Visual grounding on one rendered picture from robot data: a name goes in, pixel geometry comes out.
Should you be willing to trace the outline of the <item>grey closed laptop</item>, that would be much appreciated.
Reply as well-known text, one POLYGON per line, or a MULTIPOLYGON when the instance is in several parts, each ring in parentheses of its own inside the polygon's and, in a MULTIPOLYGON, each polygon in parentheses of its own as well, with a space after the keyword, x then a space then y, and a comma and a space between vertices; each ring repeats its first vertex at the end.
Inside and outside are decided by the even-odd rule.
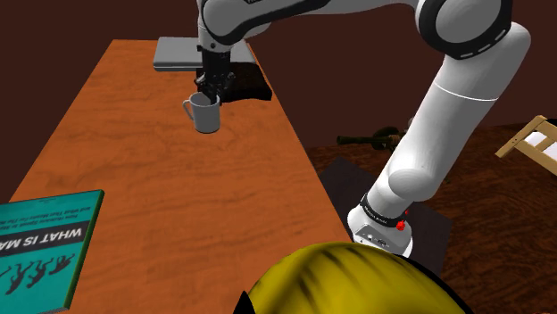
MULTIPOLYGON (((196 37, 160 37, 154 54, 156 71, 196 71, 202 69, 202 54, 196 37)), ((231 49, 232 62, 256 63, 248 44, 241 40, 231 49)))

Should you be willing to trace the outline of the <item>teal book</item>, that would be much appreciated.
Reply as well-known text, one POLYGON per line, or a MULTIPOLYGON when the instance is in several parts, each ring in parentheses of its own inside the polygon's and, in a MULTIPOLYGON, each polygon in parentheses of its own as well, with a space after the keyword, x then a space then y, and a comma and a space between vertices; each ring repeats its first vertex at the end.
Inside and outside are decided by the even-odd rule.
POLYGON ((0 204, 0 314, 70 308, 103 199, 97 189, 0 204))

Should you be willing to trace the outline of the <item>dark olive lying object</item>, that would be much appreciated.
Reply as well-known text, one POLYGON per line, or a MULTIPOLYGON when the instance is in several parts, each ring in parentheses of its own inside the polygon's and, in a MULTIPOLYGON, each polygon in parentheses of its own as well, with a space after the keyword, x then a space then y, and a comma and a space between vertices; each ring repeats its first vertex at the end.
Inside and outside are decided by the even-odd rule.
POLYGON ((373 136, 337 136, 338 145, 366 145, 369 144, 374 150, 388 150, 391 153, 399 145, 405 132, 396 127, 384 127, 374 133, 373 136))

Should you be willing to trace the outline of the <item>dark robot stand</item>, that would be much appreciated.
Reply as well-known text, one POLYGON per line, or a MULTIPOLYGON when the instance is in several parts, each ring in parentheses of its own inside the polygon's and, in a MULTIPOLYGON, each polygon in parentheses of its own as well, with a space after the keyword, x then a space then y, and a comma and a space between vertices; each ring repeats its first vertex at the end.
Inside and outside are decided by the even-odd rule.
MULTIPOLYGON (((371 188, 376 177, 348 160, 337 157, 319 174, 319 178, 346 233, 353 239, 347 215, 371 188)), ((408 222, 413 239, 410 258, 440 276, 452 221, 423 202, 414 202, 409 208, 408 222)))

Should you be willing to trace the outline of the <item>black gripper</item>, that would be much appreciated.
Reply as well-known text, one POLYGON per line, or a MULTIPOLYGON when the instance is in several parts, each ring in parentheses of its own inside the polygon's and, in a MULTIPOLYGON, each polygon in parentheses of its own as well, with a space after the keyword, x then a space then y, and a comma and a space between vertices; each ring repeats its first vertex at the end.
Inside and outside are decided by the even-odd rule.
POLYGON ((203 48, 201 53, 204 73, 199 73, 194 79, 197 91, 208 95, 211 90, 212 100, 221 103, 236 78, 230 71, 231 52, 214 52, 203 48))

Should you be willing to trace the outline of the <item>white mug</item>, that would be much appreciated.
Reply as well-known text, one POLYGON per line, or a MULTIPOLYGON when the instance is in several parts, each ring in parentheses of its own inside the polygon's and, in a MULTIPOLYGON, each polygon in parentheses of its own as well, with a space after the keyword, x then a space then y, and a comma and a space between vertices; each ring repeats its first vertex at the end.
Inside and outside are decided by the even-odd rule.
POLYGON ((220 129, 220 97, 212 101, 201 92, 193 93, 182 102, 187 116, 193 121, 195 130, 203 134, 211 134, 220 129))

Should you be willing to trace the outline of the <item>light wooden frame chair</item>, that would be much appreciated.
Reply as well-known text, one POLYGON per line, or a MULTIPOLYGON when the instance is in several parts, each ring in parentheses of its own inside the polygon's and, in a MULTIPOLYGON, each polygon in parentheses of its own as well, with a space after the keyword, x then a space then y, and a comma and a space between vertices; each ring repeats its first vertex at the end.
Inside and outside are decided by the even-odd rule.
POLYGON ((512 150, 523 153, 557 177, 557 119, 535 116, 495 155, 503 158, 512 150))

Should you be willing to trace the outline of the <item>orange wooden table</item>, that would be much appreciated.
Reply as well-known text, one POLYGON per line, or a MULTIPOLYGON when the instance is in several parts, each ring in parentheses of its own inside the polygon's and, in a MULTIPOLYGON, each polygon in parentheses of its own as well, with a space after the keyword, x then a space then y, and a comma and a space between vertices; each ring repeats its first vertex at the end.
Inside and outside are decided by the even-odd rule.
POLYGON ((278 100, 226 106, 194 130, 191 72, 153 41, 115 40, 14 193, 105 192, 63 314, 231 314, 276 261, 347 239, 278 100))

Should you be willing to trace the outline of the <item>yellow black-striped round object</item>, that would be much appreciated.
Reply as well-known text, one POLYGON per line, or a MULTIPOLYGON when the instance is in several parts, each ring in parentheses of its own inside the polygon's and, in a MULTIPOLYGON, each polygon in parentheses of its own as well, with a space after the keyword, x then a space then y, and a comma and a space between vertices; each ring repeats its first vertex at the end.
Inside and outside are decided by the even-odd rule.
POLYGON ((243 291, 232 314, 474 314, 435 273, 356 243, 312 244, 243 291))

